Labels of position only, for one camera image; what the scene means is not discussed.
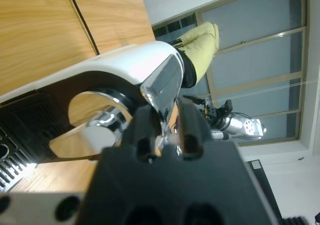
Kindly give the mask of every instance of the chrome surface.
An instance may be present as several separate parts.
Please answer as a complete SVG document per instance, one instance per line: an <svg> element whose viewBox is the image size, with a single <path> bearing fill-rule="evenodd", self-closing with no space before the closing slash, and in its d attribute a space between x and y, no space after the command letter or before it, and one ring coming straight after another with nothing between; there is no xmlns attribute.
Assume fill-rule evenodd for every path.
<svg viewBox="0 0 320 225"><path fill-rule="evenodd" d="M132 119L129 99L122 93L106 89L103 92L85 91L76 95L68 108L70 124L79 126L92 119L97 111L104 111L109 106L119 109L127 121Z"/></svg>
<svg viewBox="0 0 320 225"><path fill-rule="evenodd" d="M170 55L140 86L141 94L158 113L163 136L167 134L168 122L182 84L183 71L180 59Z"/></svg>
<svg viewBox="0 0 320 225"><path fill-rule="evenodd" d="M103 148L118 145L127 125L121 111L109 106L91 120L53 139L49 145L59 158L99 154Z"/></svg>
<svg viewBox="0 0 320 225"><path fill-rule="evenodd" d="M0 193L8 192L36 167L20 150L0 160Z"/></svg>
<svg viewBox="0 0 320 225"><path fill-rule="evenodd" d="M130 106L126 96L111 89L79 93L68 110L70 123L76 127L51 140L50 149L59 158L79 158L117 145L132 119Z"/></svg>
<svg viewBox="0 0 320 225"><path fill-rule="evenodd" d="M225 125L220 129L229 135L237 134L243 128L242 121L237 117L226 117Z"/></svg>
<svg viewBox="0 0 320 225"><path fill-rule="evenodd" d="M238 133L231 134L231 138L239 139L261 139L267 132L267 129L262 126L260 119L248 119L245 117L238 118L243 124L243 127Z"/></svg>

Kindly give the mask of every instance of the screw hole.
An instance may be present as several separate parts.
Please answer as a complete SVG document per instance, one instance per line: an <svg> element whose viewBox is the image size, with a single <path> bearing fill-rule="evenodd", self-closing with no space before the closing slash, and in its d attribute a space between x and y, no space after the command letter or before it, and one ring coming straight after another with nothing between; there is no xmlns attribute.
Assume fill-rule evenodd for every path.
<svg viewBox="0 0 320 225"><path fill-rule="evenodd" d="M193 204L185 214L185 225L224 225L221 215L209 204Z"/></svg>
<svg viewBox="0 0 320 225"><path fill-rule="evenodd" d="M0 160L7 157L9 154L9 148L7 145L0 144Z"/></svg>
<svg viewBox="0 0 320 225"><path fill-rule="evenodd" d="M0 214L4 213L10 205L11 199L9 196L3 196L0 198Z"/></svg>
<svg viewBox="0 0 320 225"><path fill-rule="evenodd" d="M67 221L78 210L80 206L80 200L76 196L68 196L62 200L55 209L55 218L59 222Z"/></svg>

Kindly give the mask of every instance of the wooden countertop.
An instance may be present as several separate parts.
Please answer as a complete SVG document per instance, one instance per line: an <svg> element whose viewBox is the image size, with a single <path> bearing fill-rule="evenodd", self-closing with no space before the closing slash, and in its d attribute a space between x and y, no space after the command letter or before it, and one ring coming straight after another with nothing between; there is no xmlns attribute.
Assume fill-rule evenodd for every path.
<svg viewBox="0 0 320 225"><path fill-rule="evenodd" d="M153 41L143 0L76 0L100 51ZM0 95L94 57L71 0L0 0ZM79 192L88 160L39 164L12 192Z"/></svg>

